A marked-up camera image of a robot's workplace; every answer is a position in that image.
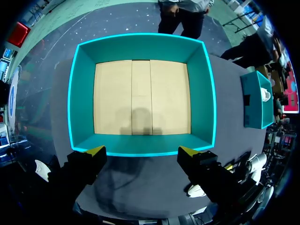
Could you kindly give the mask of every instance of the white shirt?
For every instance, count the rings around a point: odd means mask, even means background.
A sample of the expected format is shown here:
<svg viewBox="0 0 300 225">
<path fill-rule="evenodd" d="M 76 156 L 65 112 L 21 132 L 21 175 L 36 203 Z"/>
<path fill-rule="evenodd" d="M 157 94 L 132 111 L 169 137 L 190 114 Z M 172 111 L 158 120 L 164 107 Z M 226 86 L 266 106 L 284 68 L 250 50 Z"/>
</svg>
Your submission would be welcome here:
<svg viewBox="0 0 300 225">
<path fill-rule="evenodd" d="M 270 54 L 271 59 L 273 58 L 273 50 L 276 50 L 273 44 L 273 34 L 274 34 L 274 27 L 271 24 L 270 20 L 265 17 L 263 18 L 262 25 L 258 28 L 257 34 L 264 43 L 267 51 Z"/>
<path fill-rule="evenodd" d="M 211 7 L 215 0 L 159 0 L 163 4 L 177 4 L 179 8 L 197 13 L 204 12 L 206 7 Z"/>
</svg>

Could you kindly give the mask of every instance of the cable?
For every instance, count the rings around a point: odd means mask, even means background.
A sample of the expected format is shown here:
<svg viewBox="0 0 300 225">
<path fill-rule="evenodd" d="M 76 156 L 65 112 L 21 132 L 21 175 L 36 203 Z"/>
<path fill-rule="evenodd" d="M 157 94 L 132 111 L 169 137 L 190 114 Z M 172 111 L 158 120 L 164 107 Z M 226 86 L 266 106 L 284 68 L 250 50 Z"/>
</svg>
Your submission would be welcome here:
<svg viewBox="0 0 300 225">
<path fill-rule="evenodd" d="M 195 219 L 195 221 L 196 221 L 197 224 L 198 224 L 197 219 L 201 220 L 201 225 L 204 225 L 204 224 L 205 224 L 204 221 L 203 221 L 202 219 L 200 219 L 199 217 L 197 217 L 197 218 Z"/>
</svg>

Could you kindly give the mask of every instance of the open box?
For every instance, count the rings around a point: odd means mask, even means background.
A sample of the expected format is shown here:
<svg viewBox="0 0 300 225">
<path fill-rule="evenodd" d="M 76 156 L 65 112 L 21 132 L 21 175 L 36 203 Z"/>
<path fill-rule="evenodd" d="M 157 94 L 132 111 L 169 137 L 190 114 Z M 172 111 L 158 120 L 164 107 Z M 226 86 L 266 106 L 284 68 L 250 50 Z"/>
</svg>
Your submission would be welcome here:
<svg viewBox="0 0 300 225">
<path fill-rule="evenodd" d="M 254 71 L 241 76 L 244 95 L 244 126 L 264 129 L 273 123 L 273 99 L 271 82 L 260 72 Z M 263 102 L 261 88 L 265 88 L 271 98 Z"/>
<path fill-rule="evenodd" d="M 96 64 L 119 60 L 186 63 L 191 134 L 95 134 L 93 97 Z M 67 115 L 71 147 L 77 151 L 105 145 L 107 155 L 140 157 L 175 155 L 180 145 L 195 150 L 212 148 L 217 122 L 216 94 L 204 43 L 174 35 L 133 33 L 98 38 L 79 44 L 71 68 Z"/>
</svg>

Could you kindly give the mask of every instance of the person's hand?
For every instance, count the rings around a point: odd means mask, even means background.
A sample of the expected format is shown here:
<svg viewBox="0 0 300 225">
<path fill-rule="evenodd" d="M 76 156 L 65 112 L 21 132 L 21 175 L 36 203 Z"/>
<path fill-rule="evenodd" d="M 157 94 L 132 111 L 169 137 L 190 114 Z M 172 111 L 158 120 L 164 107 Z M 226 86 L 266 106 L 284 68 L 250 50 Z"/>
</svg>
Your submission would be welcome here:
<svg viewBox="0 0 300 225">
<path fill-rule="evenodd" d="M 210 12 L 210 7 L 206 7 L 204 15 L 207 15 Z"/>
<path fill-rule="evenodd" d="M 273 37 L 273 43 L 274 43 L 274 46 L 278 52 L 279 55 L 281 55 L 282 51 L 281 51 L 281 45 L 280 45 L 280 41 L 277 37 Z"/>
<path fill-rule="evenodd" d="M 179 12 L 178 5 L 173 5 L 173 6 L 171 6 L 171 7 L 168 8 L 168 13 L 170 13 L 174 17 L 176 16 L 176 13 L 178 13 L 178 12 Z"/>
</svg>

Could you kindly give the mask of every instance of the wooden panel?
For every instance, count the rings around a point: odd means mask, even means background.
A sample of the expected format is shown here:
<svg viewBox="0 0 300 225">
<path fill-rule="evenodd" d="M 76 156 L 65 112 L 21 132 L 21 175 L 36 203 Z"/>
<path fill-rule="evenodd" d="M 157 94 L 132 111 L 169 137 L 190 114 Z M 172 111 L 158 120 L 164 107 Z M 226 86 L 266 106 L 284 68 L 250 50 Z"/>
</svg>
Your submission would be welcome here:
<svg viewBox="0 0 300 225">
<path fill-rule="evenodd" d="M 150 60 L 154 135 L 190 134 L 188 70 L 184 63 Z"/>
<path fill-rule="evenodd" d="M 132 134 L 152 134 L 150 61 L 132 61 Z"/>
<path fill-rule="evenodd" d="M 132 134 L 131 60 L 96 65 L 94 130 L 95 134 Z"/>
</svg>

